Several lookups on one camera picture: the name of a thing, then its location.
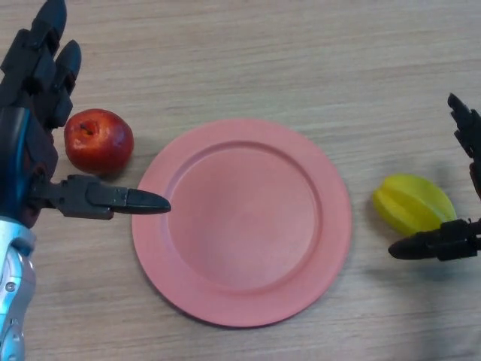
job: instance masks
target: silver robot wrist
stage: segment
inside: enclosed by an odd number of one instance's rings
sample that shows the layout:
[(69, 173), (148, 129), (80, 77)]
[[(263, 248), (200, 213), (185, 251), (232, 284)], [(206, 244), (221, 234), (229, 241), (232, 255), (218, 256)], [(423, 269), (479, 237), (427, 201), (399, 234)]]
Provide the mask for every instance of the silver robot wrist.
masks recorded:
[(35, 240), (23, 224), (0, 217), (0, 361), (25, 359), (23, 321), (35, 293)]

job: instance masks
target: pink plate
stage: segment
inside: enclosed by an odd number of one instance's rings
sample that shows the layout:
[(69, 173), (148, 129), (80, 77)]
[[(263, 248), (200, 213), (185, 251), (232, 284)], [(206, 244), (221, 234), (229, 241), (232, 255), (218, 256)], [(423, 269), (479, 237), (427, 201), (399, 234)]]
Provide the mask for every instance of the pink plate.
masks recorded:
[(172, 211), (133, 216), (135, 250), (159, 292), (223, 326), (291, 317), (331, 285), (349, 252), (351, 207), (327, 156), (264, 120), (220, 120), (169, 144), (139, 189)]

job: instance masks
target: wood grain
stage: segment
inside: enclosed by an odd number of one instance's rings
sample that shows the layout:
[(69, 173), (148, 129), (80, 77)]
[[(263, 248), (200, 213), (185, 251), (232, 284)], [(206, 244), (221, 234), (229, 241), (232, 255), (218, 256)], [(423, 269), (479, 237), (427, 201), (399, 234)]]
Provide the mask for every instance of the wood grain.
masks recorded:
[[(42, 0), (0, 2), (0, 50)], [(188, 129), (228, 117), (292, 127), (335, 162), (354, 210), (352, 250), (316, 304), (276, 326), (231, 331), (170, 308), (145, 281), (130, 219), (35, 226), (38, 288), (26, 319), (31, 360), (429, 361), (481, 358), (478, 259), (396, 262), (397, 235), (369, 205), (383, 176), (429, 177), (460, 217), (481, 215), (446, 104), (481, 109), (479, 0), (68, 1), (63, 44), (83, 67), (74, 112), (108, 108), (135, 132), (116, 184), (136, 187)], [(56, 178), (76, 172), (55, 134)]]

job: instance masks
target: table surface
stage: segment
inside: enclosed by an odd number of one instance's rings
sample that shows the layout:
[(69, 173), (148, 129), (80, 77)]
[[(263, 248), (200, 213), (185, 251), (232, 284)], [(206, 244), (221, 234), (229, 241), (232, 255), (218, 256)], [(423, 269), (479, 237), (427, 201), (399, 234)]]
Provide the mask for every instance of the table surface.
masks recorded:
[[(2, 0), (0, 50), (42, 0)], [(146, 282), (130, 217), (44, 211), (34, 230), (38, 288), (26, 318), (32, 360), (474, 360), (481, 355), (481, 262), (400, 262), (398, 236), (369, 202), (384, 176), (437, 182), (463, 218), (481, 215), (469, 159), (452, 135), (454, 92), (481, 109), (479, 0), (70, 0), (62, 43), (83, 67), (74, 110), (107, 108), (135, 133), (122, 177), (201, 124), (274, 120), (338, 167), (352, 198), (352, 249), (333, 287), (276, 326), (196, 323)], [(55, 179), (75, 173), (55, 132)]]

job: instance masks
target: metallic robot arm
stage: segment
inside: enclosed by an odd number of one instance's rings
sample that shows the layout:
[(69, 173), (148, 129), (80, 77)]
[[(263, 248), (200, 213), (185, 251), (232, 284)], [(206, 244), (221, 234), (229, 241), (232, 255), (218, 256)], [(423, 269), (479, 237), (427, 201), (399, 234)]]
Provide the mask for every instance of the metallic robot arm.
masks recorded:
[(65, 0), (47, 0), (30, 30), (18, 31), (0, 69), (0, 361), (25, 358), (23, 320), (35, 291), (31, 228), (43, 208), (66, 217), (109, 220), (114, 212), (160, 214), (169, 202), (141, 190), (109, 187), (88, 175), (50, 182), (58, 154), (52, 131), (71, 113), (80, 46), (59, 49)]

